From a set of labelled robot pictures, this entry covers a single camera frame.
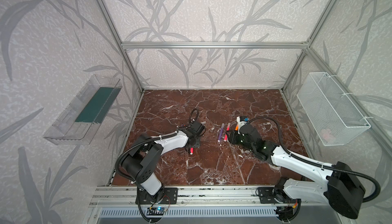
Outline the purple marker pen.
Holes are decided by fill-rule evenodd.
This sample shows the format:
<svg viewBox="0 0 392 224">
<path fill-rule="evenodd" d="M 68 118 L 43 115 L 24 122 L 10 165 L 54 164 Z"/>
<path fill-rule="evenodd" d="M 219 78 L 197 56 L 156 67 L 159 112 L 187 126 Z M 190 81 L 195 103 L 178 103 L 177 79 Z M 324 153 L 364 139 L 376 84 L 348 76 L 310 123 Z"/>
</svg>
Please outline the purple marker pen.
<svg viewBox="0 0 392 224">
<path fill-rule="evenodd" d="M 222 123 L 222 125 L 221 125 L 221 127 L 220 127 L 220 130 L 219 130 L 219 134 L 218 134 L 218 139 L 217 139 L 217 142 L 218 142 L 218 143 L 221 142 L 222 134 L 223 134 L 223 130 L 224 130 L 224 126 L 225 126 L 225 123 Z"/>
</svg>

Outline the red pink marker pen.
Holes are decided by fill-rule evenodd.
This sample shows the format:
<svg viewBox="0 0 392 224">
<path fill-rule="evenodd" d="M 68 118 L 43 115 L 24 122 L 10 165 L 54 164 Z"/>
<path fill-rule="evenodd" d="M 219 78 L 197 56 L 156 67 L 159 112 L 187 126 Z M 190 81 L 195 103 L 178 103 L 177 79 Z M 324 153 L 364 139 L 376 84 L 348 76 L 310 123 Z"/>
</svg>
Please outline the red pink marker pen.
<svg viewBox="0 0 392 224">
<path fill-rule="evenodd" d="M 228 133 L 230 131 L 230 126 L 231 126 L 231 123 L 228 123 L 227 129 L 226 129 L 226 132 L 225 132 L 224 142 L 228 141 Z"/>
</svg>

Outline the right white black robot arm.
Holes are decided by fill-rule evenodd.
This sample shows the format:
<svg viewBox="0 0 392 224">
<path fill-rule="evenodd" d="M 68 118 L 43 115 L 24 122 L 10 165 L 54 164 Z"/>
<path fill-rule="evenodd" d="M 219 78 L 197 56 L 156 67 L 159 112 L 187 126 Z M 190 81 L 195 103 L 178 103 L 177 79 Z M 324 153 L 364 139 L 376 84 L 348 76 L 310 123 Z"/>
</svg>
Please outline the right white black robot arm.
<svg viewBox="0 0 392 224">
<path fill-rule="evenodd" d="M 278 134 L 279 143 L 263 140 L 251 124 L 226 133 L 231 144 L 243 146 L 262 162 L 286 168 L 306 178 L 305 181 L 281 180 L 276 185 L 279 198 L 328 204 L 340 215 L 355 220 L 362 204 L 374 200 L 381 192 L 377 180 L 352 171 L 343 162 L 324 163 L 289 151 L 283 145 L 281 133 Z"/>
</svg>

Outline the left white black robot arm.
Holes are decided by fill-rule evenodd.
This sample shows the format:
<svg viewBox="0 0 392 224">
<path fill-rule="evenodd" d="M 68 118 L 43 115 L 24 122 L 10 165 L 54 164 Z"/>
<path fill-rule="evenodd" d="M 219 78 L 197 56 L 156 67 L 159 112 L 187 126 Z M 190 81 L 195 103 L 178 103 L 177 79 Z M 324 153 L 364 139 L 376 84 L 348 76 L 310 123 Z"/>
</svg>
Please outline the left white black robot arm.
<svg viewBox="0 0 392 224">
<path fill-rule="evenodd" d="M 155 137 L 143 134 L 117 158 L 115 171 L 150 196 L 159 196 L 163 192 L 163 185 L 154 171 L 161 156 L 175 149 L 190 151 L 200 147 L 204 132 L 205 126 L 193 121 L 185 127 L 177 128 L 173 133 Z"/>
</svg>

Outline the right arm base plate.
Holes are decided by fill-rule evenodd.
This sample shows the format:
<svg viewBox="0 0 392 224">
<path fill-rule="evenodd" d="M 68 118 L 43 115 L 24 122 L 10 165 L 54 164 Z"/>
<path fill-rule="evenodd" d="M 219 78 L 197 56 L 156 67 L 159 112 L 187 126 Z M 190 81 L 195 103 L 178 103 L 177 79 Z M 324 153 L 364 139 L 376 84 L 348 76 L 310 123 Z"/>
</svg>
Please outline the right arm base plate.
<svg viewBox="0 0 392 224">
<path fill-rule="evenodd" d="M 282 189 L 277 187 L 258 187 L 255 194 L 261 204 L 289 204 L 294 205 L 297 200 L 290 198 Z"/>
</svg>

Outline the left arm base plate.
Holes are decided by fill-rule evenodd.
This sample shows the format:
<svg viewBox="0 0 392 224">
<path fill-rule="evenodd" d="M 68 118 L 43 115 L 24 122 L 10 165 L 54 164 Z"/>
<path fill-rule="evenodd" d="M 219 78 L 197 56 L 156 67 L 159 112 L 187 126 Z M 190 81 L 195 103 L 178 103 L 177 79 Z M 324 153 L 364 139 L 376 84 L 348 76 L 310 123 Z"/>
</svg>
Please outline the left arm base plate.
<svg viewBox="0 0 392 224">
<path fill-rule="evenodd" d="M 146 190 L 138 190 L 136 203 L 147 204 L 176 204 L 178 188 L 161 187 L 155 194 L 151 195 Z"/>
</svg>

